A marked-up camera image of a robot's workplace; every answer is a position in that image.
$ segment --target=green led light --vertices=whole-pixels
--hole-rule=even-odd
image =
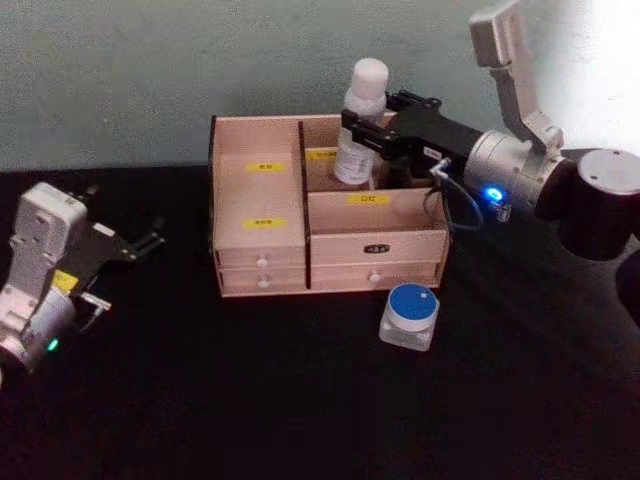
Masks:
[[[58,342],[58,339],[54,338],[53,340],[51,340],[51,343],[47,347],[47,350],[53,352],[56,348],[58,348],[58,343],[60,343]]]

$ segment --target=white plastic bottle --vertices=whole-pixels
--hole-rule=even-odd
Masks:
[[[389,81],[389,69],[380,60],[363,58],[353,68],[351,87],[344,97],[344,108],[357,113],[361,118],[380,124],[387,104],[385,91]],[[371,175],[376,153],[355,143],[351,132],[340,130],[338,156],[334,173],[349,185],[360,185]]]

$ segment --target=blue led light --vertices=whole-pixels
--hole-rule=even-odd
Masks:
[[[488,187],[484,189],[484,196],[494,202],[500,202],[504,198],[504,193],[495,187]]]
[[[51,343],[47,347],[47,350],[50,351],[50,352],[53,352],[56,348],[58,348],[58,344],[59,343],[60,342],[58,342],[58,339],[54,338],[53,340],[51,340]]]

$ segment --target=robotic arm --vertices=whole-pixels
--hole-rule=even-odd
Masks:
[[[20,198],[13,261],[0,292],[0,388],[31,373],[70,330],[84,331],[111,304],[89,293],[102,266],[134,263],[164,243],[159,225],[135,244],[87,220],[83,197],[39,183]],[[89,306],[92,315],[78,315]]]
[[[577,161],[563,156],[562,130],[538,106],[519,1],[478,12],[470,28],[478,64],[489,67],[496,81],[513,136],[457,123],[440,114],[440,100],[406,91],[388,96],[387,107],[398,113],[386,128],[348,110],[342,112],[343,127],[392,165],[406,166],[412,177],[441,174],[444,167],[445,178],[451,175],[487,198],[500,220],[508,219],[504,213],[511,206],[559,220],[560,242],[571,253],[590,260],[618,257],[632,235],[640,238],[640,158],[607,149],[590,150]],[[638,275],[627,272],[629,265],[618,283],[633,281],[638,291]],[[637,300],[629,295],[629,301]]]

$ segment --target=gray wall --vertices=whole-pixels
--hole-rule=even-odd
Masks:
[[[501,128],[467,29],[488,1],[13,0],[0,13],[0,168],[202,163],[211,114],[336,112],[363,56],[390,66],[391,88]],[[584,1],[525,1],[538,80],[566,60],[559,31],[590,38],[571,28],[591,21],[574,4],[584,11]],[[580,63],[580,48],[572,54]],[[567,111],[550,99],[544,91],[550,114]]]

